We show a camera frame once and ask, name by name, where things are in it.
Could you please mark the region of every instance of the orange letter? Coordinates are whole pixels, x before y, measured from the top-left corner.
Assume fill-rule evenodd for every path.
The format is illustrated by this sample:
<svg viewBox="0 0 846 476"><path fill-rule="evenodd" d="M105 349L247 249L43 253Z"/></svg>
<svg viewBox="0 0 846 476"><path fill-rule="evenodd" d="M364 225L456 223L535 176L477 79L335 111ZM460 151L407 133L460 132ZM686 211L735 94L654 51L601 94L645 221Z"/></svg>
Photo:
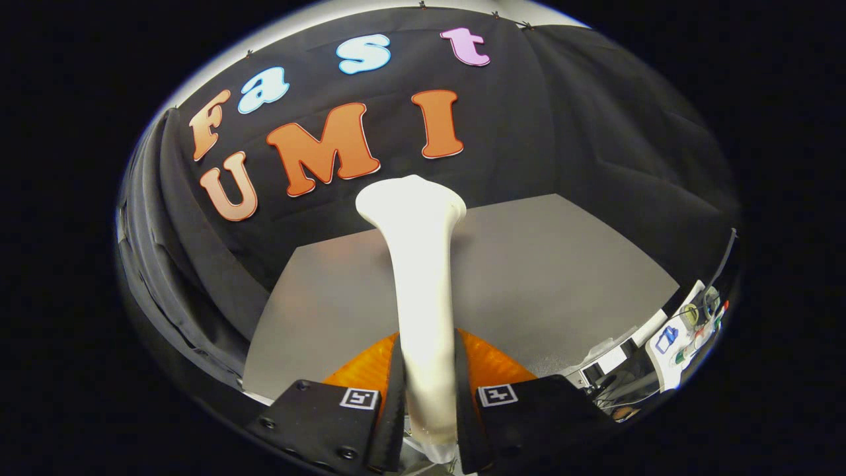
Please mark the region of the orange letter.
<svg viewBox="0 0 846 476"><path fill-rule="evenodd" d="M259 206L258 198L255 197L253 184L250 182L250 177L247 176L247 170L244 168L244 160L246 158L247 154L236 152L223 161L223 168L232 172L232 176L235 177L235 183L238 184L238 190L243 197L239 205L233 204L226 197L226 192L223 191L223 187L220 185L220 169L215 167L200 177L200 185L208 192L214 208L217 209L220 216L229 221L246 220L255 213L255 209Z"/></svg>
<svg viewBox="0 0 846 476"><path fill-rule="evenodd" d="M217 142L217 132L212 132L211 127L219 127L223 118L223 111L219 104L229 99L229 90L220 91L203 109L197 113L188 125L194 131L194 161L200 160L206 152Z"/></svg>
<svg viewBox="0 0 846 476"><path fill-rule="evenodd" d="M288 175L288 196L315 189L315 181L305 176L304 167L324 184L332 182L336 154L341 159L338 177L345 180L372 174L382 166L367 146L361 125L366 110L361 102L351 102L329 111L319 141L296 123L283 125L267 135L267 143L276 146Z"/></svg>
<svg viewBox="0 0 846 476"><path fill-rule="evenodd" d="M453 124L453 102L458 98L454 92L444 90L418 92L411 97L411 102L423 109L426 125L423 157L449 157L464 150L464 143L455 137Z"/></svg>

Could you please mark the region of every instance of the letter m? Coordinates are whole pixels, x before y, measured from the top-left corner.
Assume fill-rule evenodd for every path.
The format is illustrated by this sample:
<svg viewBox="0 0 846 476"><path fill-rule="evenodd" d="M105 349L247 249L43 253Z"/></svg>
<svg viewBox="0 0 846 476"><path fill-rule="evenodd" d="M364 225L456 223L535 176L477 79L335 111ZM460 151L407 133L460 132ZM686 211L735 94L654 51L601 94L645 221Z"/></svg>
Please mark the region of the letter m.
<svg viewBox="0 0 846 476"><path fill-rule="evenodd" d="M367 146L361 125L366 110L361 102L333 109L326 117L319 141L296 123L283 125L267 135L267 143L276 147L288 175L289 196L315 189L315 181L305 175L305 169L324 184L331 183L336 156L341 161L338 177L344 180L372 174L382 166Z"/></svg>

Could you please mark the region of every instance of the light blue letter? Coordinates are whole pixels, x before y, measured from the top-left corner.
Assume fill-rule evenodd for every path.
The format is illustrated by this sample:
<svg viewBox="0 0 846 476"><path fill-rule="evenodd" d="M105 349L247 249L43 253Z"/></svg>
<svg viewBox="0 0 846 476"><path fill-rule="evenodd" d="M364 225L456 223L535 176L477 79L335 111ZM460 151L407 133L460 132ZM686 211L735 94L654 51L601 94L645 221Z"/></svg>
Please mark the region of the light blue letter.
<svg viewBox="0 0 846 476"><path fill-rule="evenodd" d="M238 103L238 112L249 114L265 102L276 101L288 92L289 86L285 82L285 70L281 67L261 71L241 88L241 94L245 96Z"/></svg>
<svg viewBox="0 0 846 476"><path fill-rule="evenodd" d="M341 43L335 53L344 58L338 67L348 75L379 69L391 59L386 46L391 41L384 35L359 36Z"/></svg>

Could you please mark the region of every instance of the pink letter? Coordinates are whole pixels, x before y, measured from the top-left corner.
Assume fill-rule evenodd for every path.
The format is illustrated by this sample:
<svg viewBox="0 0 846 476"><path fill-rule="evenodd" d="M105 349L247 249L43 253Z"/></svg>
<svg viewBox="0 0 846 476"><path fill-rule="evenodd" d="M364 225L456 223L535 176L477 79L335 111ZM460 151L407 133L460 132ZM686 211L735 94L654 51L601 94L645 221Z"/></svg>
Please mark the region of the pink letter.
<svg viewBox="0 0 846 476"><path fill-rule="evenodd" d="M460 62L469 64L470 66L484 66L491 62L491 58L486 54L479 54L475 50L475 44L485 44L485 40L481 36L470 34L470 30L466 28L456 28L454 30L447 30L441 33L441 38L447 38L453 45L453 53L455 58Z"/></svg>

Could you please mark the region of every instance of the white bone-shaped object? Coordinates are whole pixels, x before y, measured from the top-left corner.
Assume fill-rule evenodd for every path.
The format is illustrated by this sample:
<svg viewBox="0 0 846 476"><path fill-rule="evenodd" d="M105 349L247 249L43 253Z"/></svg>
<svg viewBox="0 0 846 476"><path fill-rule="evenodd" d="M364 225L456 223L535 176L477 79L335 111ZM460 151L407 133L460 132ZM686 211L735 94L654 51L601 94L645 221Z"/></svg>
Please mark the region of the white bone-shaped object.
<svg viewBox="0 0 846 476"><path fill-rule="evenodd" d="M391 253L411 432L433 462L455 458L455 334L449 247L467 214L443 185L409 175L370 184L355 198Z"/></svg>

